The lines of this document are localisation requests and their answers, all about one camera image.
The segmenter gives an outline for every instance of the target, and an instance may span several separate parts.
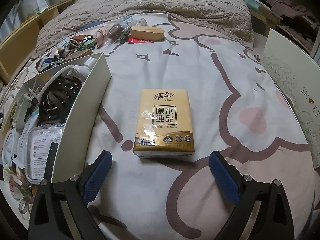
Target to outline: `red packet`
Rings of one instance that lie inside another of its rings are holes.
[[[135,38],[129,37],[128,42],[129,42],[130,44],[133,44],[133,43],[144,43],[144,42],[151,42],[151,43],[153,43],[154,41],[140,40],[140,39],[135,39]]]

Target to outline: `beige fleece blanket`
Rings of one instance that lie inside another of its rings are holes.
[[[165,12],[182,22],[212,28],[253,49],[251,15],[244,0],[78,0],[41,29],[32,58],[89,23],[144,11]]]

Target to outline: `round icon on package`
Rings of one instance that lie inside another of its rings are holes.
[[[182,142],[182,137],[180,135],[176,135],[176,141],[177,142]]]
[[[185,140],[186,142],[191,142],[191,136],[186,135],[186,136],[184,137],[184,140]]]
[[[173,138],[170,135],[167,135],[166,137],[163,138],[164,142],[172,142]]]

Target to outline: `brown tape roll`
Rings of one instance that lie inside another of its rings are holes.
[[[122,32],[123,32],[123,27],[120,24],[115,24],[108,31],[107,36],[113,41],[115,41],[120,37]]]

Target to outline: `cartoon print bedding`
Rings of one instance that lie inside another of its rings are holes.
[[[312,209],[314,171],[301,128],[270,76],[247,49],[215,30],[166,14],[134,15],[142,17],[165,30],[164,41],[96,50],[104,52],[112,78],[92,130],[87,163],[102,150],[114,160],[89,204],[99,227],[111,239],[214,239],[233,209],[208,166],[210,153],[219,150],[241,174],[282,181],[297,237]],[[133,154],[144,88],[188,91],[193,157],[148,160]]]

